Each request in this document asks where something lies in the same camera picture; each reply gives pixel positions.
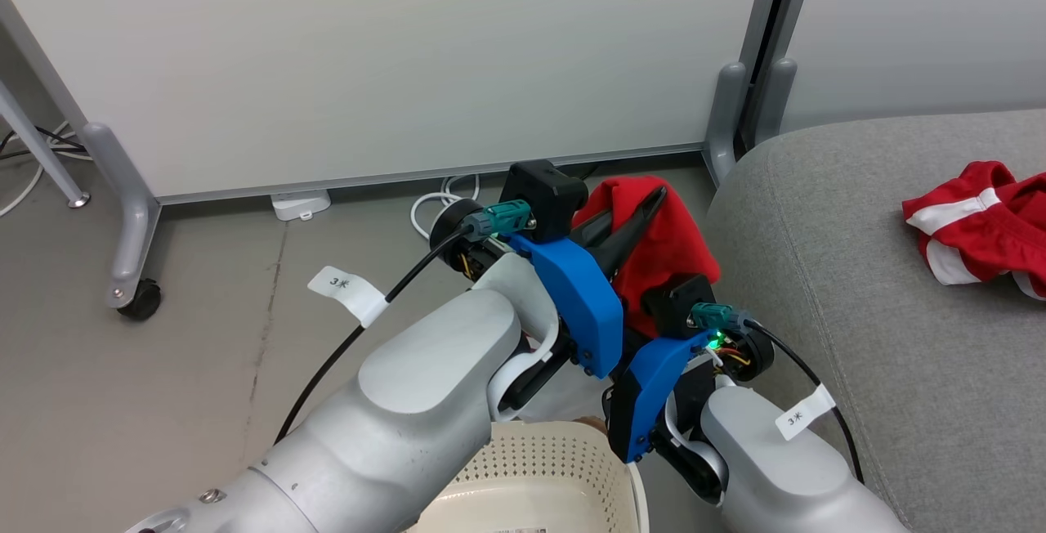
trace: red fabric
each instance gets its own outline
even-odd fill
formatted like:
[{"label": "red fabric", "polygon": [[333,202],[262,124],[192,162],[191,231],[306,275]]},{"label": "red fabric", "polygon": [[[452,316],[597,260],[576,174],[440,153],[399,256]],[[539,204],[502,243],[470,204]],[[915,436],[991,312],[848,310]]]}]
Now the red fabric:
[{"label": "red fabric", "polygon": [[574,227],[577,227],[602,210],[611,209],[611,229],[616,231],[632,216],[640,202],[661,186],[668,190],[664,203],[613,282],[614,291],[626,303],[626,325],[652,339],[658,337],[654,320],[639,309],[643,292],[667,282],[674,273],[702,273],[709,282],[719,280],[719,264],[705,246],[693,216],[672,186],[653,176],[608,179],[592,191],[585,208],[574,215]]},{"label": "red fabric", "polygon": [[1017,182],[998,161],[974,161],[902,209],[941,283],[1013,272],[1024,294],[1046,299],[1046,172]]}]

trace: floor seam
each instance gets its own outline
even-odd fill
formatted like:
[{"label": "floor seam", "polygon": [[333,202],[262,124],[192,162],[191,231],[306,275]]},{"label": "floor seam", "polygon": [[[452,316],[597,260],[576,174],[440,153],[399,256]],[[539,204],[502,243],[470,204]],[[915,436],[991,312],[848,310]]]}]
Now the floor seam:
[{"label": "floor seam", "polygon": [[258,332],[258,353],[254,355],[254,380],[251,383],[251,395],[247,399],[247,422],[244,422],[244,447],[240,451],[240,461],[243,462],[247,457],[247,444],[251,433],[251,418],[254,417],[254,395],[257,394],[258,389],[258,375],[262,373],[262,362],[265,361],[265,354],[269,351],[269,334],[272,332],[272,306],[276,302],[276,287],[279,284],[279,272],[280,268],[283,265],[283,250],[287,247],[287,235],[291,229],[291,223],[283,224],[283,236],[279,241],[279,254],[276,256],[275,270],[272,275],[272,288],[269,291],[269,306],[266,308],[266,320],[265,325],[262,325],[262,331]]}]

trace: beige plastic basket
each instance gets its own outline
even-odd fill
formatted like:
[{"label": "beige plastic basket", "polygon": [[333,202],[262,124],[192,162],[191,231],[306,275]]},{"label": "beige plastic basket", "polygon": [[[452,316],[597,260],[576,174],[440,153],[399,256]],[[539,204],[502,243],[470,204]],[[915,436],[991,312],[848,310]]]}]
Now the beige plastic basket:
[{"label": "beige plastic basket", "polygon": [[408,533],[650,533],[635,464],[579,422],[495,422]]}]

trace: white power strip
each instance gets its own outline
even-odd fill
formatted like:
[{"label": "white power strip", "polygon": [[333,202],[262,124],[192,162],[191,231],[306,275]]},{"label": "white power strip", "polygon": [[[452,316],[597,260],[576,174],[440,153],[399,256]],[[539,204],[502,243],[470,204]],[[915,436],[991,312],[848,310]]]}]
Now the white power strip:
[{"label": "white power strip", "polygon": [[272,194],[272,209],[278,219],[311,219],[329,207],[331,194],[325,189]]}]

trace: perforated basket rim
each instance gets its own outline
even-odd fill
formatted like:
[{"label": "perforated basket rim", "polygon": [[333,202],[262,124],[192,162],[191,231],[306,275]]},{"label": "perforated basket rim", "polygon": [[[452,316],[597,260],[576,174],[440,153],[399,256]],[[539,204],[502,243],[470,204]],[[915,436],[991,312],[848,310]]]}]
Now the perforated basket rim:
[{"label": "perforated basket rim", "polygon": [[646,495],[636,465],[622,465],[606,435],[583,422],[493,422],[491,443],[458,472],[445,493],[453,494],[460,485],[507,479],[529,485],[570,480],[602,505],[610,533],[650,532]]}]

